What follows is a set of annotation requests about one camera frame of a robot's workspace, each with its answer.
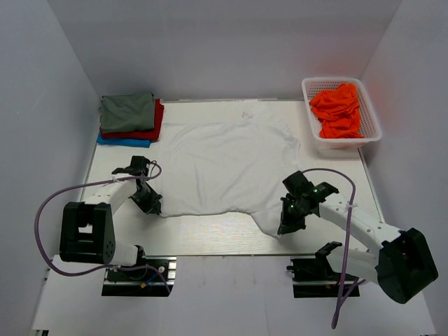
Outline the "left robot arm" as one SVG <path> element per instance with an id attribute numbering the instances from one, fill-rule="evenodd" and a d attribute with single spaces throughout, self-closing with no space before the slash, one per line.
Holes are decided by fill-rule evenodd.
<path id="1" fill-rule="evenodd" d="M 59 256 L 64 262 L 123 266 L 132 279 L 141 279 L 148 271 L 142 258 L 144 250 L 116 239 L 113 215 L 132 200 L 144 214 L 161 214 L 161 194 L 149 184 L 151 168 L 157 162 L 133 156 L 129 166 L 113 170 L 112 182 L 82 202 L 66 204 L 62 216 Z"/>

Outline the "white t-shirt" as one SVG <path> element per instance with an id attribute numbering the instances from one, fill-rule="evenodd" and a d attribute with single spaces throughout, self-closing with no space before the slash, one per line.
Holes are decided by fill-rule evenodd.
<path id="1" fill-rule="evenodd" d="M 282 181 L 300 168 L 300 140 L 270 109 L 245 111 L 236 121 L 167 122 L 154 188 L 162 215 L 247 214 L 275 236 L 281 221 Z"/>

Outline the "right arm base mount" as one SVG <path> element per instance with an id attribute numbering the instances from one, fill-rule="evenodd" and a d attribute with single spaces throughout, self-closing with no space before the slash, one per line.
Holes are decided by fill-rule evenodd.
<path id="1" fill-rule="evenodd" d="M 342 243 L 332 241 L 314 255 L 290 259 L 286 271 L 292 276 L 294 298 L 337 298 L 340 272 L 330 266 L 328 256 L 332 256 L 333 251 L 341 246 Z"/>

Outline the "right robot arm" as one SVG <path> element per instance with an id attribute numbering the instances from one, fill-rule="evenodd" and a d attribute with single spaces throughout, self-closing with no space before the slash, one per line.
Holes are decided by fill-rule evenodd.
<path id="1" fill-rule="evenodd" d="M 301 171 L 283 180 L 279 235 L 303 230 L 305 219 L 326 220 L 366 247 L 350 249 L 348 243 L 331 241 L 312 257 L 294 258 L 287 270 L 306 297 L 321 297 L 317 286 L 349 287 L 363 280 L 377 284 L 394 302 L 405 304 L 438 278 L 438 270 L 424 235 L 415 228 L 402 230 L 371 217 L 350 203 L 327 182 L 314 185 Z"/>

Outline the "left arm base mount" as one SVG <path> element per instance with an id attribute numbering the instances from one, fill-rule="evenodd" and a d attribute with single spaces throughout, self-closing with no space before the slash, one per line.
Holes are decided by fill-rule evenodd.
<path id="1" fill-rule="evenodd" d="M 176 278 L 176 257 L 144 256 L 133 271 L 110 271 L 104 276 L 101 295 L 104 297 L 167 298 Z"/>

